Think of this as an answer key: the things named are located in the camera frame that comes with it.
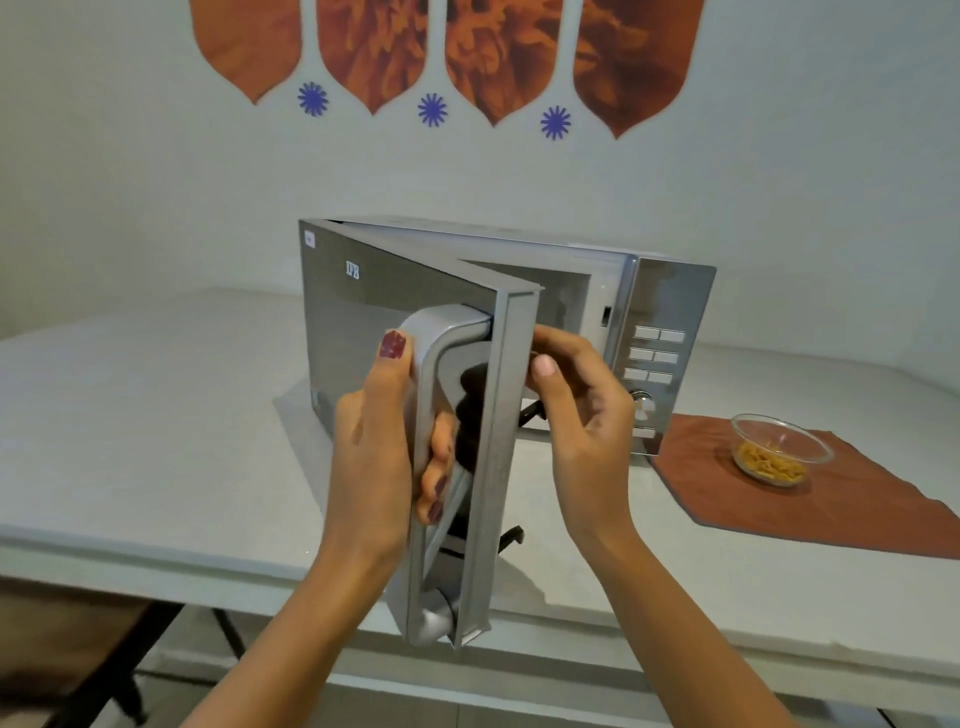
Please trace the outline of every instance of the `microwave knob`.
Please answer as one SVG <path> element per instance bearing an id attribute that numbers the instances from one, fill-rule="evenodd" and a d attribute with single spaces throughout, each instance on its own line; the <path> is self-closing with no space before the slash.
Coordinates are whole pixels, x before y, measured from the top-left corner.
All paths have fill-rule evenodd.
<path id="1" fill-rule="evenodd" d="M 634 398 L 634 419 L 644 421 L 647 419 L 649 413 L 657 411 L 657 403 L 654 402 L 654 398 L 650 396 L 649 392 L 644 392 L 642 389 L 635 389 L 631 391 L 630 396 Z"/>

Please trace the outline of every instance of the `brown cloth mat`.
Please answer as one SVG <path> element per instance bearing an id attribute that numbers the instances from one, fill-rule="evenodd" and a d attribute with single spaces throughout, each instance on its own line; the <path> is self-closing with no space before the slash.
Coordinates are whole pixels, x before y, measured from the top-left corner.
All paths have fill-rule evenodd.
<path id="1" fill-rule="evenodd" d="M 836 458 L 810 482 L 781 489 L 733 462 L 729 420 L 674 415 L 654 468 L 700 525 L 731 531 L 960 559 L 960 519 L 832 432 L 814 430 Z"/>

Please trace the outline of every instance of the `orange leaf decal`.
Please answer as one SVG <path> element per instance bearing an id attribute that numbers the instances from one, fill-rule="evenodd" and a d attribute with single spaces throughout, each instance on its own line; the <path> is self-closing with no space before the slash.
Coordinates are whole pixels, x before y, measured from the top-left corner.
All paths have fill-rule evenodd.
<path id="1" fill-rule="evenodd" d="M 686 80 L 704 0 L 584 0 L 573 85 L 620 137 Z"/>
<path id="2" fill-rule="evenodd" d="M 423 72 L 426 13 L 426 0 L 317 0 L 326 69 L 377 113 Z"/>
<path id="3" fill-rule="evenodd" d="M 206 61 L 254 103 L 300 62 L 300 0 L 190 0 L 190 13 Z"/>
<path id="4" fill-rule="evenodd" d="M 550 83 L 563 9 L 563 0 L 447 0 L 447 75 L 491 124 Z"/>

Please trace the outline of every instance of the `white table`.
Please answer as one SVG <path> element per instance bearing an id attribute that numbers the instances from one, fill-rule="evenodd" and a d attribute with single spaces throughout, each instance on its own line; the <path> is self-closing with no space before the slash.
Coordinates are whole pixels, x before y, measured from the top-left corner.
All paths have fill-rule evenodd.
<path id="1" fill-rule="evenodd" d="M 329 443 L 300 396 L 301 306 L 206 291 L 0 342 L 0 573 L 275 613 L 324 520 Z M 678 408 L 831 429 L 960 512 L 960 399 L 899 373 L 698 346 Z M 475 644 L 636 670 L 565 536 L 549 458 L 517 442 L 504 525 L 527 540 L 505 551 L 493 630 Z M 633 468 L 631 502 L 646 542 L 775 690 L 960 716 L 960 562 L 703 528 L 649 467 Z M 362 629 L 396 632 L 383 605 Z M 376 672 L 389 661 L 354 662 L 345 675 L 396 677 Z M 424 674 L 424 690 L 505 690 Z M 559 702 L 574 700 L 567 682 Z M 643 724 L 610 691 L 556 715 L 593 720 L 592 701 L 612 716 L 594 722 Z"/>

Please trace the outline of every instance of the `blue flower decal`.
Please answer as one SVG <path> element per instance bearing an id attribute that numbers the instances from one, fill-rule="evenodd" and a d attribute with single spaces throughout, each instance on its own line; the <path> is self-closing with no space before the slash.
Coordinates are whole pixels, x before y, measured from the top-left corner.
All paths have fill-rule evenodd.
<path id="1" fill-rule="evenodd" d="M 446 101 L 439 94 L 428 93 L 420 99 L 417 108 L 420 110 L 417 116 L 428 127 L 439 127 L 446 121 Z"/>
<path id="2" fill-rule="evenodd" d="M 570 132 L 570 114 L 566 108 L 547 107 L 540 118 L 540 130 L 551 141 L 563 139 Z"/>
<path id="3" fill-rule="evenodd" d="M 320 84 L 314 84 L 312 81 L 300 87 L 300 108 L 304 113 L 310 116 L 323 116 L 328 105 L 326 91 Z"/>

